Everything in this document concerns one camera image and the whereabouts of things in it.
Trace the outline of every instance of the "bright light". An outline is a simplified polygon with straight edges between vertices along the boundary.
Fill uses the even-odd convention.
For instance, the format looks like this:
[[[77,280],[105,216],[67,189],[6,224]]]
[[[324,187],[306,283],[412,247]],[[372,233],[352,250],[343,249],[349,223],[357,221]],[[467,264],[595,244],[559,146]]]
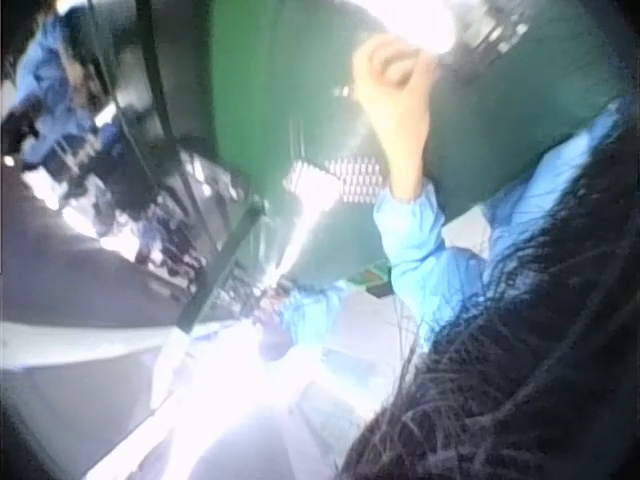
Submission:
[[[87,4],[87,0],[58,0],[56,2],[56,11],[58,15],[64,15],[73,7],[81,7]]]
[[[197,158],[193,160],[193,174],[195,175],[196,180],[204,183],[204,171],[202,170],[202,164],[200,163],[200,160],[198,160]]]
[[[307,162],[295,162],[283,183],[302,203],[302,215],[294,225],[280,263],[267,269],[261,287],[275,285],[291,270],[322,214],[331,209],[342,194],[339,179]]]
[[[240,322],[222,331],[199,358],[176,419],[163,479],[189,478],[204,452],[268,399],[257,329]]]
[[[49,208],[50,210],[55,211],[60,208],[60,200],[58,200],[58,197],[56,197],[55,195],[47,196],[43,199],[43,201],[47,208]]]
[[[140,248],[140,240],[131,230],[125,229],[115,236],[101,238],[100,246],[133,262]]]
[[[93,225],[89,219],[85,218],[79,212],[75,211],[71,207],[65,207],[62,210],[62,218],[73,230],[80,235],[90,238],[98,238]]]
[[[209,198],[211,195],[213,195],[213,190],[211,189],[211,187],[209,185],[207,185],[206,183],[202,184],[202,193],[204,194],[205,197]]]
[[[442,0],[348,0],[378,18],[389,32],[427,52],[447,53],[456,42],[456,23]]]
[[[113,102],[109,102],[109,104],[102,110],[94,120],[96,126],[101,128],[105,126],[107,123],[110,123],[113,120],[113,117],[116,116],[116,104]]]
[[[161,409],[154,412],[96,464],[84,479],[124,480],[129,478],[149,452],[169,435],[182,408],[183,397],[184,395],[177,394],[167,400]]]
[[[151,398],[149,401],[149,406],[152,410],[162,405],[162,402],[169,395],[175,372],[184,360],[190,341],[191,337],[189,335],[178,327],[174,327],[169,334],[169,338],[162,346],[153,366]]]
[[[47,208],[51,210],[60,208],[58,195],[54,191],[54,182],[44,168],[24,172],[22,179],[31,188],[33,196],[38,200],[42,200]]]

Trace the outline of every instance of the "black hair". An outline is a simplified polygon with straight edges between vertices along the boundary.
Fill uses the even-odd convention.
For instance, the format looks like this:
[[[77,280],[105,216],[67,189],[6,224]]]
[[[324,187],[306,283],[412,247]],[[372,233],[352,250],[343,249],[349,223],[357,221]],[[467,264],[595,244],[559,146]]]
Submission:
[[[638,363],[640,135],[622,118],[539,234],[410,354],[338,478],[548,478],[580,451]],[[514,275],[533,278],[526,292]]]
[[[38,137],[39,112],[29,108],[11,110],[2,120],[2,155],[18,155],[30,136]]]

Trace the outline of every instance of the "person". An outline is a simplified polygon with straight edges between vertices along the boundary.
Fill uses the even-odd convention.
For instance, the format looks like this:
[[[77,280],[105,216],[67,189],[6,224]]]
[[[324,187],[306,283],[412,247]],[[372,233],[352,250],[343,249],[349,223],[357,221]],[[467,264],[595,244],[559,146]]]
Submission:
[[[18,63],[16,106],[2,123],[3,155],[20,155],[26,169],[39,166],[61,137],[90,133],[100,96],[95,76],[71,54],[66,16],[52,4],[40,20]],[[23,145],[29,137],[35,141]]]
[[[294,346],[321,347],[337,320],[347,291],[344,281],[328,288],[279,285],[270,289],[254,314],[254,323],[262,329],[262,358],[280,360]]]
[[[353,68],[390,172],[375,220],[394,288],[421,326],[396,392],[336,478],[576,475],[568,466],[589,447],[594,419],[617,413],[607,402],[637,371],[637,92],[484,205],[493,232],[483,261],[444,246],[436,191],[423,178],[434,59],[381,35]],[[607,442],[633,438],[636,418],[625,418],[630,431]],[[578,476],[604,478],[594,468],[610,473],[602,469],[620,448],[595,444],[598,468]]]

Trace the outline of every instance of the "hand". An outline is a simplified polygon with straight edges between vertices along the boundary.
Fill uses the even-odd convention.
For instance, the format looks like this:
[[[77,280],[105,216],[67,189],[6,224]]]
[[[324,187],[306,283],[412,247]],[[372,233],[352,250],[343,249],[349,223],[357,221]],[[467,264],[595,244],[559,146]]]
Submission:
[[[353,56],[356,97],[387,155],[391,191],[402,201],[422,190],[435,66],[433,57],[388,34],[374,36]]]

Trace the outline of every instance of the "blue uniform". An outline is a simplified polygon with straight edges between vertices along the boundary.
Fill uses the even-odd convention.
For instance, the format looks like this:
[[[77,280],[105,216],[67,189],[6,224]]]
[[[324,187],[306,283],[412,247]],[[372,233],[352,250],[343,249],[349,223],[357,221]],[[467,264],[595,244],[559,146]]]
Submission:
[[[43,113],[36,122],[38,140],[23,152],[26,163],[37,165],[63,135],[86,135],[93,127],[89,111],[76,108],[59,49],[64,44],[64,17],[46,19],[27,51],[20,59],[16,73],[18,105],[39,98]]]
[[[346,293],[346,282],[337,282],[326,290],[295,288],[280,312],[281,324],[291,334],[293,344],[322,346]]]
[[[492,228],[488,261],[470,250],[445,246],[445,218],[431,184],[410,204],[397,201],[388,190],[382,193],[374,219],[392,267],[394,290],[418,320],[424,348],[466,297],[484,292],[509,247],[539,230],[594,146],[612,131],[620,107],[620,102],[612,104],[593,125],[548,152],[527,181],[507,187],[482,206]],[[526,288],[528,280],[517,282],[515,288]]]

